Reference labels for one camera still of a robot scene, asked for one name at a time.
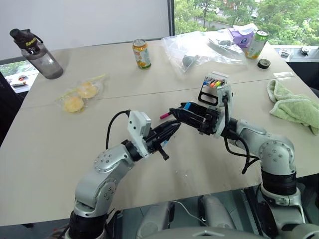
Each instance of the yellow can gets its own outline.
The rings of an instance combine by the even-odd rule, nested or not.
[[[146,41],[143,39],[136,39],[133,41],[132,48],[138,67],[140,69],[149,68],[151,66],[151,60]]]

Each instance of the cloth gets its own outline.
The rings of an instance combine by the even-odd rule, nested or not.
[[[303,95],[294,95],[277,79],[267,85],[269,98],[275,103],[270,114],[291,122],[309,126],[314,135],[319,134],[319,104]]]

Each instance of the gray plastic bottle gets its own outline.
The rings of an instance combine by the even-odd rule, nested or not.
[[[43,41],[30,29],[10,31],[10,36],[21,49],[22,55],[47,79],[56,79],[63,74],[60,64],[46,49]]]

